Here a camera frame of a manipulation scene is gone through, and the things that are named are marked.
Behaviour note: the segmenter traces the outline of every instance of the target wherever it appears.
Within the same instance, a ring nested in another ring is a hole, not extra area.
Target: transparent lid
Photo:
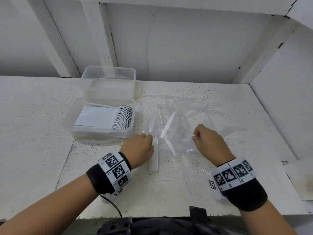
[[[88,66],[80,81],[86,99],[129,100],[135,96],[136,70]]]

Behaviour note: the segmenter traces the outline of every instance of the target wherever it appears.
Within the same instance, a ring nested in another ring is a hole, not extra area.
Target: clear plastic container
[[[136,102],[136,71],[132,68],[89,66],[80,79],[84,97],[78,98],[66,115],[63,126],[77,140],[105,140],[108,138],[128,138],[133,134]],[[104,129],[88,126],[74,126],[82,108],[87,103],[133,109],[131,125],[127,129]]]

